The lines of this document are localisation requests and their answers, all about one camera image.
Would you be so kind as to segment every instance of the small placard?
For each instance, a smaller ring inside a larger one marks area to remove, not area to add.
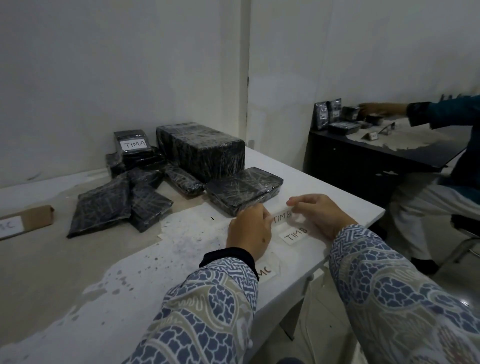
[[[305,236],[308,235],[308,230],[304,227],[301,228],[290,228],[287,231],[279,234],[278,236],[286,242],[288,245],[292,245],[293,243],[302,240]]]
[[[281,224],[285,222],[285,220],[291,217],[292,217],[292,210],[286,209],[286,210],[280,211],[275,215],[273,215],[273,224],[274,225]]]
[[[260,280],[258,281],[259,283],[267,282],[268,280],[276,276],[276,272],[267,263],[257,263],[255,265],[255,268],[257,269],[258,277],[260,278]]]
[[[20,234],[24,231],[25,228],[21,216],[0,220],[0,238]]]
[[[148,148],[145,139],[132,139],[127,141],[121,141],[120,146],[124,151]]]

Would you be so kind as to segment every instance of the floor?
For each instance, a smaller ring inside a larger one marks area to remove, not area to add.
[[[450,226],[449,217],[426,218],[424,227],[430,251],[437,262],[442,262],[466,239]],[[277,327],[251,364],[276,364],[285,357],[301,359],[305,364],[350,363],[357,341],[332,278],[328,270],[325,271],[323,282],[321,279],[313,281],[307,292],[295,339],[290,341]],[[434,280],[480,313],[480,291],[475,281],[479,271],[480,261],[468,255],[461,264],[439,271]]]

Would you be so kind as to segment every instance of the teal shirt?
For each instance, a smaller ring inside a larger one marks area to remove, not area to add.
[[[480,96],[461,97],[438,104],[409,104],[407,116],[411,126],[429,123],[432,129],[451,125],[473,127],[467,150],[458,160],[450,178],[442,184],[480,205]]]

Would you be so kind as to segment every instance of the black table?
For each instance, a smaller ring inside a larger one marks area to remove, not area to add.
[[[405,174],[441,172],[465,150],[471,127],[449,126],[437,131],[452,139],[396,151],[327,131],[310,131],[303,171],[385,208]]]

